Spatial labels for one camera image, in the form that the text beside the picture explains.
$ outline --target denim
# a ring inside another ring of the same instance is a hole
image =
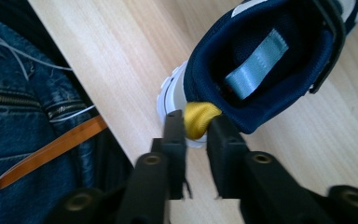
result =
[[[0,37],[10,46],[46,63],[40,50],[0,22]],[[60,105],[81,104],[61,70],[20,56],[27,80],[13,54],[0,46],[0,95],[22,97],[35,105],[0,103],[0,175],[11,166],[90,118],[83,113],[51,123],[48,113]],[[59,118],[68,116],[60,114]],[[89,140],[0,190],[0,224],[42,223],[62,195],[94,184],[94,143]]]

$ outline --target sneaker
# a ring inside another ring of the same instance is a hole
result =
[[[159,116],[211,102],[252,133],[319,90],[357,21],[358,0],[244,1],[164,81]]]

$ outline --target screw hole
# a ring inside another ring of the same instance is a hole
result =
[[[272,162],[271,157],[264,155],[264,154],[256,154],[253,156],[253,160],[258,162],[258,163],[263,163],[263,164],[267,164]]]
[[[68,203],[66,203],[65,207],[67,210],[76,212],[81,211],[86,208],[92,202],[92,196],[87,193],[79,193],[72,197]]]
[[[146,165],[156,165],[159,164],[161,159],[158,156],[148,156],[144,159]]]
[[[345,202],[358,207],[358,192],[347,189],[341,193],[341,197]]]

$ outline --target yellow object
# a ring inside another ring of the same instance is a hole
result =
[[[187,138],[201,138],[206,133],[211,120],[221,114],[222,111],[214,104],[207,102],[188,103],[185,110]]]

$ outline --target zipper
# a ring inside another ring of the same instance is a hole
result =
[[[0,93],[0,105],[42,108],[42,105],[34,97],[17,93]],[[53,106],[52,108],[48,109],[47,114],[49,119],[54,119],[58,116],[71,114],[85,108],[87,108],[87,106],[82,102],[73,101],[62,105]]]
[[[57,105],[48,110],[48,118],[54,119],[63,114],[74,113],[85,108],[87,108],[87,106],[78,101]]]
[[[17,106],[31,106],[40,108],[41,105],[35,98],[21,94],[4,94],[0,93],[0,105],[17,105]]]

